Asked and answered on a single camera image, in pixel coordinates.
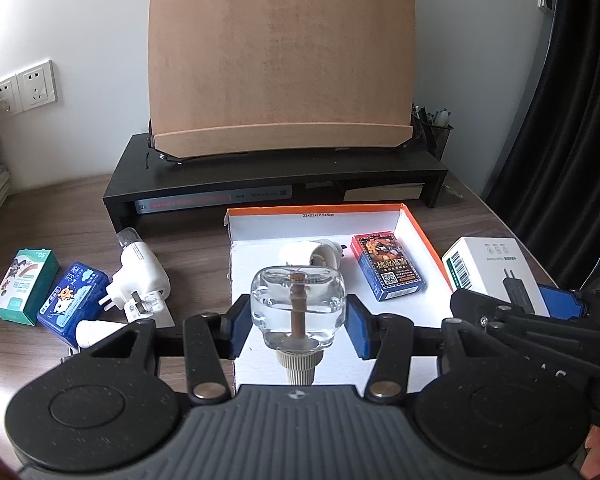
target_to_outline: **cardboard box lid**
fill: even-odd
[[[261,268],[282,265],[282,246],[295,239],[329,238],[347,245],[340,266],[348,293],[356,294],[373,314],[393,312],[419,326],[440,326],[451,316],[451,286],[443,264],[409,209],[403,204],[337,206],[279,206],[229,209],[226,216],[231,238],[232,301],[250,291]],[[392,231],[426,282],[414,294],[376,301],[349,248],[353,235]],[[355,384],[361,392],[375,361],[360,360],[344,327],[336,332],[316,368],[314,384]],[[285,384],[285,371],[275,352],[264,345],[252,327],[242,354],[235,363],[236,385]],[[413,358],[410,391],[421,389],[436,376],[435,358]]]
[[[150,0],[155,147],[174,156],[411,137],[414,0]]]

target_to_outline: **black curtain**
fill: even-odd
[[[600,0],[557,0],[544,69],[487,204],[563,288],[600,256]]]

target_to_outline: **wooden desk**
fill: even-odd
[[[115,232],[102,203],[108,176],[88,178],[8,197],[0,210],[0,280],[21,248],[52,249],[62,270],[80,261],[110,275],[120,266]],[[408,203],[427,237],[443,254],[461,236],[512,237],[487,206],[452,176],[438,205]],[[229,306],[227,280],[229,240],[222,225],[224,208],[147,215],[139,230],[160,259],[171,280],[169,309],[180,322],[205,310],[224,312]],[[526,253],[539,283],[553,282]],[[11,396],[24,384],[56,366],[67,346],[41,326],[0,320],[0,456],[19,466],[2,425]],[[162,362],[161,378],[184,390],[182,359]],[[230,366],[225,368],[230,373]]]

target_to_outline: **white wall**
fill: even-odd
[[[51,58],[59,99],[0,123],[16,189],[113,170],[146,131],[148,0],[0,0],[0,78]],[[536,0],[416,0],[414,100],[447,107],[443,161],[480,193],[518,108]]]

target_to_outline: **black charger illustration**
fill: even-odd
[[[515,277],[513,270],[507,271],[507,269],[504,269],[504,275],[506,278],[502,280],[502,284],[504,285],[504,290],[507,291],[511,303],[521,306],[522,310],[527,314],[534,314],[534,306],[529,299],[529,294],[526,292],[525,284],[522,283],[522,280]]]

